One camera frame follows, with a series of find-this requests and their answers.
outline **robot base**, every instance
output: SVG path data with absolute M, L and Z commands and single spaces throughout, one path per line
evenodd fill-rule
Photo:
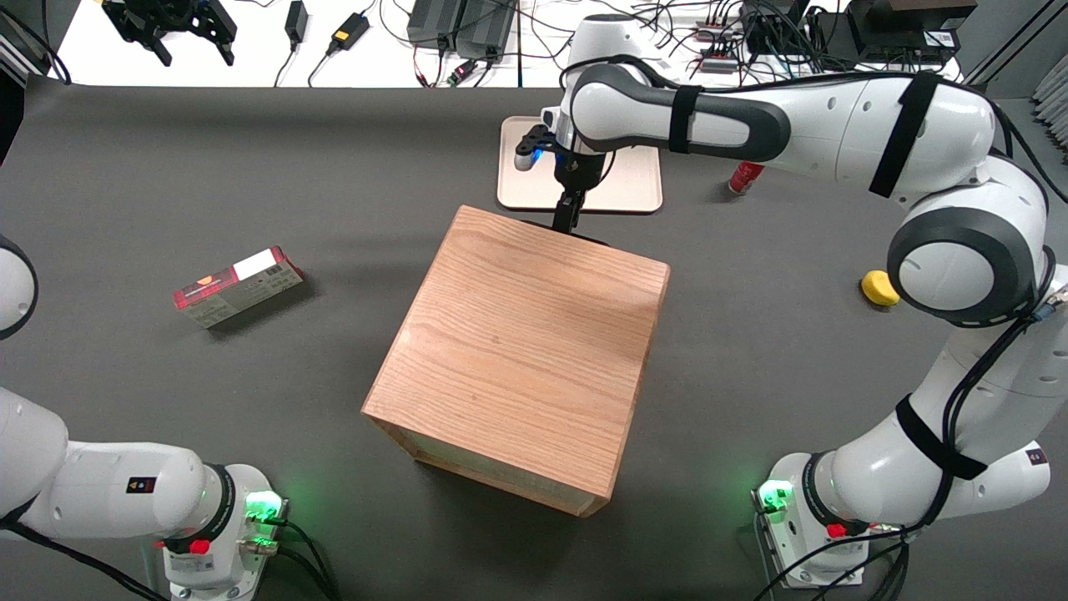
M 767 544 L 779 572 L 832 541 L 827 536 L 827 527 L 813 516 L 801 492 L 801 474 L 810 457 L 812 456 L 807 454 L 788 455 L 779 460 L 771 469 L 768 483 L 781 483 L 782 488 L 787 491 L 787 494 L 782 499 L 784 502 L 782 510 L 774 513 L 764 513 L 764 504 L 754 492 L 757 510 L 761 511 L 764 542 Z M 786 575 L 783 584 L 788 588 L 826 586 L 853 566 L 867 559 L 867 541 L 834 547 L 794 568 Z M 851 578 L 842 581 L 838 586 L 860 585 L 863 579 L 864 569 L 861 568 L 853 572 Z
M 226 472 L 234 479 L 234 512 L 222 534 L 211 542 L 211 554 L 174 555 L 164 550 L 172 600 L 250 601 L 260 587 L 267 557 L 242 552 L 241 542 L 257 538 L 277 540 L 278 528 L 252 522 L 246 513 L 246 497 L 249 493 L 270 491 L 270 484 L 251 465 L 227 465 Z M 283 504 L 279 518 L 284 519 L 286 510 Z M 231 550 L 233 555 L 227 556 L 225 553 Z

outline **wooden board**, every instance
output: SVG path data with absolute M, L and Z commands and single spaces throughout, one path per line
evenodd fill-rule
M 669 273 L 461 206 L 363 413 L 417 459 L 592 513 L 615 486 Z

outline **black strap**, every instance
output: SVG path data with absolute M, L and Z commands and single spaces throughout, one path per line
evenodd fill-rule
M 916 411 L 912 409 L 912 404 L 909 402 L 910 398 L 912 396 L 908 395 L 901 399 L 894 411 L 897 413 L 897 422 L 901 425 L 905 436 L 927 456 L 927 459 L 961 480 L 974 480 L 976 476 L 987 470 L 986 464 L 964 457 L 956 449 L 943 445 L 942 441 L 931 432 L 930 428 L 916 414 Z
M 668 131 L 668 149 L 690 154 L 690 117 L 697 106 L 701 85 L 682 85 L 675 92 L 671 104 L 671 129 Z
M 897 123 L 894 124 L 890 139 L 886 140 L 886 147 L 882 151 L 882 158 L 875 170 L 868 190 L 883 197 L 890 197 L 894 192 L 897 179 L 901 176 L 905 163 L 909 159 L 909 153 L 916 143 L 920 127 L 927 116 L 927 108 L 934 97 L 934 90 L 941 80 L 942 77 L 933 72 L 921 70 L 897 99 L 901 105 L 901 112 L 898 113 Z

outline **red button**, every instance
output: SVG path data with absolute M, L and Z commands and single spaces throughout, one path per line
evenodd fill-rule
M 828 524 L 827 536 L 831 538 L 842 538 L 846 536 L 846 527 L 842 524 Z
M 189 543 L 189 553 L 204 555 L 211 548 L 211 541 L 199 538 Z

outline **gray table surface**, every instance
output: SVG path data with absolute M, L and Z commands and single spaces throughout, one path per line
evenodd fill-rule
M 664 154 L 658 213 L 582 218 L 580 233 L 673 268 L 615 495 L 590 519 L 415 464 L 360 415 L 457 206 L 500 210 L 501 121 L 557 98 L 34 81 L 0 168 L 0 227 L 35 260 L 41 304 L 0 347 L 0 383 L 75 440 L 261 468 L 350 600 L 752 598 L 749 489 L 779 457 L 876 424 L 949 332 L 862 302 L 857 281 L 902 218 L 889 201 L 769 170 L 721 202 L 733 161 Z M 219 332 L 174 311 L 174 288 L 273 243 L 311 285 Z M 1041 440 L 1050 490 L 938 524 L 902 599 L 1064 598 L 1066 425 Z M 75 545 L 144 576 L 136 541 Z M 0 587 L 5 601 L 127 598 L 10 541 Z M 316 598 L 271 562 L 260 599 Z

